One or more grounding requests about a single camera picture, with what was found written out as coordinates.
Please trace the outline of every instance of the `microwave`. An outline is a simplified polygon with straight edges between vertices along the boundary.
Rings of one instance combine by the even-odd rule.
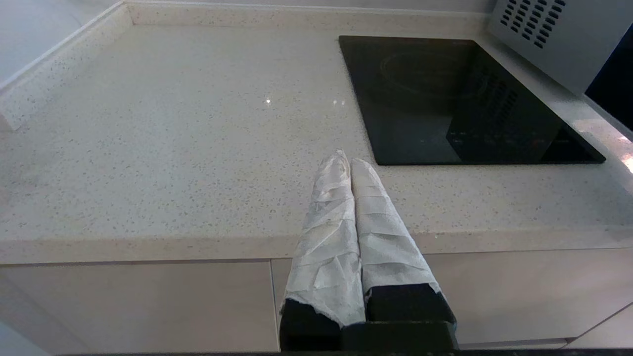
[[[498,0],[489,31],[633,140],[633,0]]]

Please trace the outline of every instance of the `speckled countertop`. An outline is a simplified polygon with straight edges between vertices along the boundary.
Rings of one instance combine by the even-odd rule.
[[[0,134],[0,264],[292,255],[320,160],[372,162],[339,34],[132,27]],[[474,39],[608,161],[377,167],[422,251],[633,247],[631,142]]]

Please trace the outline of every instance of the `cabinet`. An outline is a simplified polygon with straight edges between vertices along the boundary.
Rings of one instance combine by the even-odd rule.
[[[468,348],[516,341],[560,347],[633,301],[631,249],[425,258],[457,318],[457,340]],[[278,308],[290,261],[272,262]]]
[[[633,348],[633,305],[572,341],[567,348]]]
[[[268,261],[6,267],[0,274],[94,353],[278,350]]]

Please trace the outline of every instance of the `induction cooktop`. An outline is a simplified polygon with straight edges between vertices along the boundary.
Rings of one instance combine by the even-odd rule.
[[[379,165],[605,161],[474,41],[339,42]]]

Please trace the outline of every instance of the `white paper towel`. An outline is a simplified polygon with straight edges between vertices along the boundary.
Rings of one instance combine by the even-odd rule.
[[[365,321],[349,162],[337,150],[318,169],[285,298],[341,327]]]
[[[404,226],[373,167],[352,160],[356,228],[363,259],[363,291],[376,286],[428,283],[440,287],[418,246]]]

